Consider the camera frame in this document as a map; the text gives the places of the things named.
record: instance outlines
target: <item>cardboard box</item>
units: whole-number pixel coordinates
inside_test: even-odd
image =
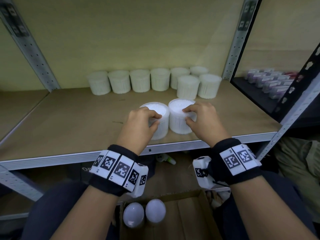
[[[145,208],[153,198],[136,201]],[[211,209],[203,190],[192,190],[183,193],[167,194],[157,197],[166,206],[165,219],[157,226],[147,222],[142,228],[130,229],[122,220],[123,211],[128,202],[120,210],[120,240],[222,240],[218,227],[211,214]]]

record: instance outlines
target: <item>left hand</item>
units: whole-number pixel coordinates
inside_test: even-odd
[[[140,155],[148,145],[160,123],[159,121],[155,121],[149,127],[149,118],[160,119],[161,117],[161,114],[148,109],[148,107],[131,111],[127,122],[120,131],[116,144]]]

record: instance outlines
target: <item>forearm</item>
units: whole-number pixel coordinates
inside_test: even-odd
[[[105,239],[117,201],[117,196],[88,186],[51,239]]]
[[[230,188],[251,240],[317,239],[262,176]]]

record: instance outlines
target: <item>hand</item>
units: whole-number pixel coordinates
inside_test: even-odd
[[[231,138],[223,127],[214,106],[210,103],[199,103],[189,105],[183,112],[195,112],[197,120],[194,122],[190,117],[186,117],[186,124],[195,135],[211,148],[219,141]]]
[[[148,109],[148,107],[131,111],[127,122],[120,131],[116,144],[140,155],[148,145],[160,123],[159,121],[155,121],[149,127],[149,118],[160,119],[161,117],[161,114]]]

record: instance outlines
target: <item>right hand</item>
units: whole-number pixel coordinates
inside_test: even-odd
[[[211,148],[219,141],[231,138],[220,122],[214,106],[210,103],[199,103],[189,105],[182,110],[183,112],[195,112],[197,120],[194,122],[190,117],[186,117],[186,124],[194,134]]]

